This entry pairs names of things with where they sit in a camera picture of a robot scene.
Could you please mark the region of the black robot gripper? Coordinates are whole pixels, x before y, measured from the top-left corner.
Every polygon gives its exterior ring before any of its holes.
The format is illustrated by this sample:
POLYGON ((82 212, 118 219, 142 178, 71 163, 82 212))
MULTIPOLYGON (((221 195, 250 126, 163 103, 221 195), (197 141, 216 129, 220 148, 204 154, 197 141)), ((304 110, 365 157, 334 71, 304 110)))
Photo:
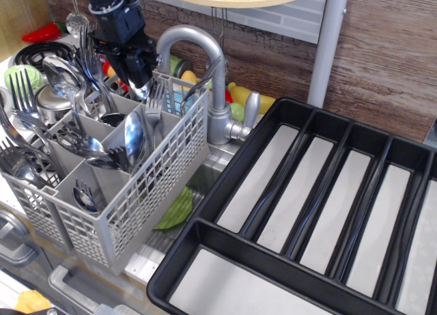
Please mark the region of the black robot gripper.
POLYGON ((105 51, 123 83, 141 89, 150 82, 147 61, 157 57, 153 39, 146 35, 141 0, 88 0, 88 10, 98 21, 91 34, 105 51))

